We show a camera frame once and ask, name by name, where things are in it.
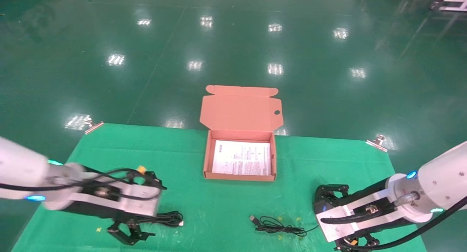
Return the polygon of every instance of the box flap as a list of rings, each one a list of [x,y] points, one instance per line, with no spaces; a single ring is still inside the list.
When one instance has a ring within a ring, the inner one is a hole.
[[[213,130],[274,131],[283,125],[276,88],[208,85],[200,122]]]

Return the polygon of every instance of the instruction paper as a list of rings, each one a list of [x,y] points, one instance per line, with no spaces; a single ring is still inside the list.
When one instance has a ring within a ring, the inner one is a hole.
[[[270,175],[271,144],[217,140],[212,172],[235,175]]]

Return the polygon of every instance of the pink cardboard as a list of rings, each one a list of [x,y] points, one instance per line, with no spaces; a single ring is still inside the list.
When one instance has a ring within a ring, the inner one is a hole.
[[[273,131],[283,125],[282,103],[271,98],[276,88],[208,85],[213,94],[203,97],[200,122],[208,127],[204,164],[206,179],[274,181],[277,156]],[[212,172],[215,141],[271,144],[271,175],[232,175]]]

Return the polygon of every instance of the green mat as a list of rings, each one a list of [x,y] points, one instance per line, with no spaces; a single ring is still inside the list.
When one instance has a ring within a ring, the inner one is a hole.
[[[107,234],[110,219],[99,219],[40,207],[14,247],[15,252],[63,251],[203,251],[332,252],[320,229],[304,238],[254,231],[248,217],[280,217],[284,224],[316,225],[312,212],[318,185],[345,183],[350,192],[394,173],[387,154],[363,141],[310,137],[277,137],[275,182],[217,181],[203,178],[206,131],[105,124],[81,139],[69,162],[108,171],[139,165],[155,171],[168,190],[159,212],[179,210],[185,225],[169,228],[143,225],[156,233],[133,247]],[[415,226],[375,234],[393,241]],[[393,252],[424,252],[420,237]]]

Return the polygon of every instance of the usb connector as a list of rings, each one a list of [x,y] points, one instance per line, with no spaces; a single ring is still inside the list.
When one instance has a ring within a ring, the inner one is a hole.
[[[260,226],[260,220],[256,218],[254,215],[250,216],[250,220],[255,224],[256,226]]]

